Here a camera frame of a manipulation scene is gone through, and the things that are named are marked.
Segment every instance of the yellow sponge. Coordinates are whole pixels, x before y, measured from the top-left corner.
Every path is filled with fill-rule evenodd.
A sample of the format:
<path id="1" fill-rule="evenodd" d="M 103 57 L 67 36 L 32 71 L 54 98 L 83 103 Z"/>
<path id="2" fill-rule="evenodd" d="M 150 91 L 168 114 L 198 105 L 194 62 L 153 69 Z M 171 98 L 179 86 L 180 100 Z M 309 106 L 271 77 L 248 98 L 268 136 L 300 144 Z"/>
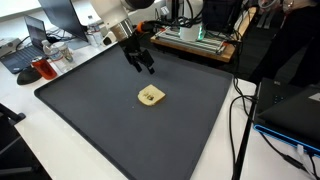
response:
<path id="1" fill-rule="evenodd" d="M 150 84 L 139 92 L 138 99 L 147 106 L 153 106 L 162 98 L 164 98 L 165 95 L 166 94 L 164 94 L 158 88 Z"/>

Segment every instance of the laptop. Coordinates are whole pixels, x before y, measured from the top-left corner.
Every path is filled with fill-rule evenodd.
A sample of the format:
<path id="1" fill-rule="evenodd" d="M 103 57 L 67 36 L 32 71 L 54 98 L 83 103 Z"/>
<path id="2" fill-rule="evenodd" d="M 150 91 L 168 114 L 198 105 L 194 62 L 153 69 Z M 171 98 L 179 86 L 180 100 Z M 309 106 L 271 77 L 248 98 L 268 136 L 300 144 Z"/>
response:
<path id="1" fill-rule="evenodd" d="M 264 84 L 261 83 L 260 92 L 271 86 Z M 291 94 L 288 93 L 281 102 L 261 113 L 256 113 L 254 129 L 294 147 L 300 144 L 307 152 L 320 156 L 320 87 L 309 86 L 303 90 L 289 85 L 284 87 L 283 92 L 287 89 Z M 259 94 L 259 97 L 258 105 L 264 104 L 263 94 Z"/>
<path id="2" fill-rule="evenodd" d="M 25 16 L 24 19 L 32 45 L 8 54 L 0 60 L 12 74 L 30 66 L 34 57 L 44 55 L 41 41 L 47 39 L 47 35 L 43 21 L 30 16 Z"/>

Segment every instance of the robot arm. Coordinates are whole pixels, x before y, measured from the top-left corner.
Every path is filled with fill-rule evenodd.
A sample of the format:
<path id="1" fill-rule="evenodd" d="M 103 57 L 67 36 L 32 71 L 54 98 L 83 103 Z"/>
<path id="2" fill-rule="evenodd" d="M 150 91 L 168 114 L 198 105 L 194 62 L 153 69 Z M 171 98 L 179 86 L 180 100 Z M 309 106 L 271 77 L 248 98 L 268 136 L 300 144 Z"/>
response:
<path id="1" fill-rule="evenodd" d="M 147 8 L 154 0 L 90 0 L 90 2 L 106 27 L 116 36 L 129 63 L 135 66 L 138 72 L 142 70 L 138 64 L 141 63 L 148 68 L 150 74 L 153 74 L 153 59 L 147 50 L 141 52 L 125 8 L 129 10 Z"/>

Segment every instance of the black mat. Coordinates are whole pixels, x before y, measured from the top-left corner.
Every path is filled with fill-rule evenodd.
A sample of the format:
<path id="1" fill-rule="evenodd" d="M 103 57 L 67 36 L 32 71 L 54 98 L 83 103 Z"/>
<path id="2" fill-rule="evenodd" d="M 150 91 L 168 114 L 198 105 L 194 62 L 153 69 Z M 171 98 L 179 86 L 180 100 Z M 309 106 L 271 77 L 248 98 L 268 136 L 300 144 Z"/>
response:
<path id="1" fill-rule="evenodd" d="M 155 74 L 138 73 L 115 46 L 35 91 L 129 179 L 189 179 L 232 75 L 150 51 Z M 153 84 L 166 97 L 139 102 Z"/>

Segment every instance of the office chair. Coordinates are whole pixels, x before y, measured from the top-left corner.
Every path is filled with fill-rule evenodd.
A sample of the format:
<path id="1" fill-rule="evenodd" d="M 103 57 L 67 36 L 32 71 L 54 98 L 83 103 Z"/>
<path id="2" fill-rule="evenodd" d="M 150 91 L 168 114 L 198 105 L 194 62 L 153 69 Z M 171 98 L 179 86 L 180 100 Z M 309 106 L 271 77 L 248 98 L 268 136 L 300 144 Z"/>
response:
<path id="1" fill-rule="evenodd" d="M 21 120 L 23 120 L 26 116 L 23 113 L 16 114 L 12 112 L 10 109 L 5 107 L 0 103 L 0 121 L 8 121 L 10 125 L 14 126 Z M 0 150 L 0 160 L 8 153 L 20 140 L 22 137 L 19 135 L 16 139 L 11 141 L 5 148 Z M 20 167 L 20 168 L 11 168 L 11 169 L 0 169 L 0 177 L 16 175 L 21 173 L 30 173 L 38 171 L 41 165 L 35 165 L 34 167 Z"/>

